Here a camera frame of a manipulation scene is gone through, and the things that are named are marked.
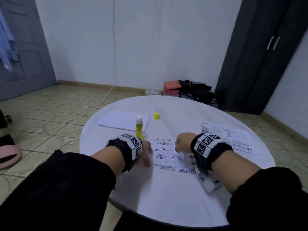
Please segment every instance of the glue stick label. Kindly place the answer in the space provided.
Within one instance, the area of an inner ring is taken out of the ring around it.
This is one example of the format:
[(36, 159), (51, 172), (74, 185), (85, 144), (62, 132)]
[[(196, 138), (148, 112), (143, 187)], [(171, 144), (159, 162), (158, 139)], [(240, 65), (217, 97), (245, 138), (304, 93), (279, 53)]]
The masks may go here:
[(142, 124), (136, 124), (136, 136), (142, 139)]

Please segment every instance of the glue stick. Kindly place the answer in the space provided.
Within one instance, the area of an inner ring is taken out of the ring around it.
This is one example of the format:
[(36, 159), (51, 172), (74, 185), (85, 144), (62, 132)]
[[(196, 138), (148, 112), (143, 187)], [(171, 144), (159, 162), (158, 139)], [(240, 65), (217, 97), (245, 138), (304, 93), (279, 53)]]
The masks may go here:
[(142, 139), (142, 125), (143, 125), (142, 116), (138, 115), (136, 117), (136, 136), (139, 139)]

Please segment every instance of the person's left hand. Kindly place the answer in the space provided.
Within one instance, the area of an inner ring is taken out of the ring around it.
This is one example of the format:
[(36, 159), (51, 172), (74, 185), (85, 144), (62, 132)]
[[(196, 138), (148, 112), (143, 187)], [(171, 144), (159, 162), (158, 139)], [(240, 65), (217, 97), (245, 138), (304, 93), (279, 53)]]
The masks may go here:
[(143, 161), (146, 167), (151, 167), (151, 160), (149, 157), (149, 153), (153, 153), (151, 143), (146, 140), (141, 140), (141, 142), (142, 142), (143, 150), (137, 162)]

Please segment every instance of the black sleeve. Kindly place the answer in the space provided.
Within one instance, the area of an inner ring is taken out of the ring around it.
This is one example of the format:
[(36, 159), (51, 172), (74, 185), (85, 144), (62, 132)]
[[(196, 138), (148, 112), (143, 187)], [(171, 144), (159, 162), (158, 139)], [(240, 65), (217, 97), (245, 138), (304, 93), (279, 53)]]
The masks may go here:
[(57, 150), (0, 206), (0, 229), (99, 230), (115, 183), (108, 165)]
[(290, 169), (262, 169), (249, 178), (230, 200), (227, 219), (233, 228), (305, 227), (308, 194)]

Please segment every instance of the wristband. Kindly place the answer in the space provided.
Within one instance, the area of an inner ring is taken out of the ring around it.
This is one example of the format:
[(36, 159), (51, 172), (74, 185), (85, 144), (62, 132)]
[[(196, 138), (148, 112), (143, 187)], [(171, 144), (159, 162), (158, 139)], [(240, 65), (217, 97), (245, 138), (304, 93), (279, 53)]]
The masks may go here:
[(130, 171), (134, 166), (136, 160), (142, 153), (142, 142), (137, 136), (132, 136), (129, 134), (119, 135), (117, 137), (109, 140), (108, 146), (117, 147), (124, 158), (125, 167), (122, 172)]
[(200, 172), (208, 176), (208, 170), (212, 171), (211, 164), (225, 151), (232, 147), (217, 135), (199, 134), (191, 142), (191, 151), (197, 162)]

